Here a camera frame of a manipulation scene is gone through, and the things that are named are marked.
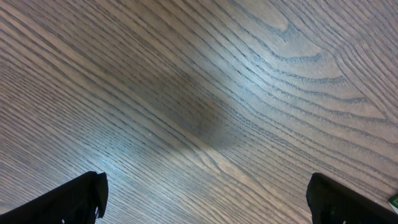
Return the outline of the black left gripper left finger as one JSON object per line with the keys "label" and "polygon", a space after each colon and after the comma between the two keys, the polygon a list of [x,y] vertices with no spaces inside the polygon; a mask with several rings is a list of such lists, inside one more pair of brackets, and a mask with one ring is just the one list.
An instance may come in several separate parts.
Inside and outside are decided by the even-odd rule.
{"label": "black left gripper left finger", "polygon": [[4,224],[94,223],[108,201],[106,173],[89,171],[1,215]]}

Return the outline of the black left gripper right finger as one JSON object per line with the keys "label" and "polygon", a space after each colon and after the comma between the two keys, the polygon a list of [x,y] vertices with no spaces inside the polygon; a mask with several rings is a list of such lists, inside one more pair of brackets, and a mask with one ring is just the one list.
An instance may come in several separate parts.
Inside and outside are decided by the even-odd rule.
{"label": "black left gripper right finger", "polygon": [[397,214],[345,185],[316,172],[306,199],[313,224],[397,224]]}

